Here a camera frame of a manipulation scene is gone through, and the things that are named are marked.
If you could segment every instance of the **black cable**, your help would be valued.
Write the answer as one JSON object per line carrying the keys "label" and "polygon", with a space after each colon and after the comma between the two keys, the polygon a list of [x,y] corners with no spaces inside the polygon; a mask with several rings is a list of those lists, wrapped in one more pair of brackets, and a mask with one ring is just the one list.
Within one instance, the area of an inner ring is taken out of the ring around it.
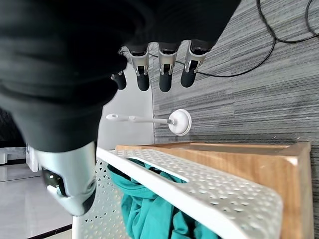
{"label": "black cable", "polygon": [[[300,43],[300,42],[304,42],[304,41],[307,41],[307,40],[310,40],[310,39],[313,39],[315,37],[319,37],[319,33],[315,33],[315,31],[310,27],[310,23],[309,23],[309,7],[311,5],[313,0],[309,0],[308,1],[308,4],[307,4],[307,7],[306,7],[306,11],[305,11],[305,22],[306,22],[306,26],[307,26],[307,29],[309,30],[309,32],[311,32],[313,34],[313,36],[310,36],[310,37],[307,37],[307,38],[304,38],[304,39],[299,39],[299,40],[282,40],[280,38],[278,38],[274,32],[274,30],[271,28],[271,26],[268,24],[266,18],[265,18],[265,15],[263,14],[262,10],[261,10],[261,4],[260,4],[260,0],[256,0],[256,5],[257,5],[257,10],[258,10],[258,14],[259,14],[259,17],[261,19],[261,21],[265,24],[266,28],[267,28],[267,31],[269,32],[269,34],[271,35],[271,37],[273,38],[273,44],[272,44],[272,47],[271,49],[269,50],[268,54],[266,55],[266,57],[261,61],[259,62],[256,66],[250,68],[249,70],[246,70],[246,71],[243,71],[241,73],[238,73],[238,74],[233,74],[233,75],[227,75],[227,76],[221,76],[221,75],[213,75],[213,74],[209,74],[209,73],[205,73],[205,72],[200,72],[198,71],[197,73],[198,74],[201,74],[201,75],[204,75],[204,76],[212,76],[212,77],[219,77],[219,78],[230,78],[230,77],[235,77],[235,76],[240,76],[240,75],[244,75],[248,72],[251,72],[253,70],[255,70],[256,68],[258,68],[260,65],[262,65],[271,55],[271,53],[274,51],[274,48],[275,48],[275,45],[276,45],[276,42],[282,42],[282,43],[287,43],[287,44],[295,44],[295,43]],[[149,53],[151,56],[153,57],[156,57],[158,58],[158,56],[154,55],[154,54],[151,54]],[[185,65],[183,62],[181,61],[176,61],[177,63],[179,64],[182,64],[182,65]]]}
{"label": "black cable", "polygon": [[306,20],[306,26],[307,26],[307,29],[309,32],[311,32],[313,35],[317,35],[319,36],[319,33],[316,33],[311,27],[310,27],[310,24],[309,24],[309,7],[310,7],[310,4],[312,3],[313,0],[310,0],[307,4],[307,7],[306,7],[306,13],[305,13],[305,20]]}
{"label": "black cable", "polygon": [[258,13],[259,13],[259,16],[261,18],[261,20],[263,21],[264,24],[266,24],[267,26],[267,29],[268,29],[268,32],[275,37],[275,39],[279,42],[282,42],[282,43],[288,43],[288,44],[295,44],[295,43],[300,43],[300,42],[304,42],[304,41],[308,41],[310,39],[313,39],[315,37],[318,37],[319,36],[319,33],[315,33],[311,28],[310,28],[310,24],[309,24],[309,7],[310,7],[310,4],[312,3],[313,0],[309,0],[308,1],[308,4],[307,4],[307,7],[306,7],[306,11],[305,11],[305,22],[306,22],[306,25],[307,25],[307,28],[309,27],[310,29],[310,32],[313,34],[313,36],[310,36],[310,37],[307,37],[307,38],[303,38],[303,39],[299,39],[299,40],[293,40],[293,41],[289,41],[289,40],[283,40],[281,38],[278,38],[274,32],[274,30],[272,29],[272,27],[268,24],[266,18],[265,18],[265,15],[263,14],[262,10],[261,10],[261,5],[260,5],[260,0],[256,0],[256,4],[257,4],[257,9],[258,9]]}

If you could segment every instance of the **white wall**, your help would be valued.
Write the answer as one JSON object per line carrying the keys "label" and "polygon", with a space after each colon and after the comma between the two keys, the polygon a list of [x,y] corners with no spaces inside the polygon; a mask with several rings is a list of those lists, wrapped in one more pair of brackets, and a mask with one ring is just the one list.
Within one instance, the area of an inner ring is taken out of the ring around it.
{"label": "white wall", "polygon": [[151,87],[143,92],[137,85],[136,74],[131,64],[124,71],[127,86],[119,90],[115,97],[104,106],[100,122],[98,146],[114,149],[116,145],[139,145],[153,143],[153,124],[112,122],[106,119],[111,113],[153,117]]}

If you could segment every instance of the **robotic hand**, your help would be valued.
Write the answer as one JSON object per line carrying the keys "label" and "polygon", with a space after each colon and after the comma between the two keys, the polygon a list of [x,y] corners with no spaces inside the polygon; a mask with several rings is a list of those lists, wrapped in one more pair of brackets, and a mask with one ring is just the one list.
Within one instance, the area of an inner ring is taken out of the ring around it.
{"label": "robotic hand", "polygon": [[178,47],[190,40],[181,79],[189,87],[239,1],[0,0],[0,106],[36,149],[47,190],[70,214],[85,214],[94,201],[102,107],[116,81],[125,87],[120,48],[128,47],[145,91],[148,44],[158,42],[166,92]]}

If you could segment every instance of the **white toilet brush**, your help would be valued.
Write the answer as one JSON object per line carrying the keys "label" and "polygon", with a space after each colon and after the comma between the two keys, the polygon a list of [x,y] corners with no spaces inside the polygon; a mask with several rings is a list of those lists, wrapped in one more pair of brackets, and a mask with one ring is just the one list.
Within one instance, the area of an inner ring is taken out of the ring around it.
{"label": "white toilet brush", "polygon": [[110,114],[106,116],[108,120],[117,122],[134,122],[134,123],[160,123],[168,124],[170,131],[178,136],[186,135],[191,127],[191,116],[184,110],[179,109],[170,114],[168,119],[154,119],[154,118],[144,118],[138,116],[122,116],[117,114]]}

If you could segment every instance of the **black cylinder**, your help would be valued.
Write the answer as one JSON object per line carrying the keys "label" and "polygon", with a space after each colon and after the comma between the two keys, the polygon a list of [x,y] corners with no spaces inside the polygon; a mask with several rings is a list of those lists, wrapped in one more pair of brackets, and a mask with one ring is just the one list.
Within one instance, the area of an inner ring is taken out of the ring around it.
{"label": "black cylinder", "polygon": [[150,80],[148,75],[140,74],[137,76],[138,86],[141,91],[147,91],[150,87]]}
{"label": "black cylinder", "polygon": [[125,75],[122,72],[122,74],[116,74],[114,75],[114,77],[112,77],[112,79],[116,82],[116,84],[118,84],[118,89],[119,90],[124,90],[126,87],[126,79],[125,79]]}
{"label": "black cylinder", "polygon": [[196,73],[194,73],[195,69],[190,69],[189,72],[186,72],[183,69],[183,73],[181,75],[180,83],[182,86],[188,88],[191,87],[195,81]]}
{"label": "black cylinder", "polygon": [[159,88],[162,92],[168,92],[171,88],[171,75],[165,72],[159,76]]}

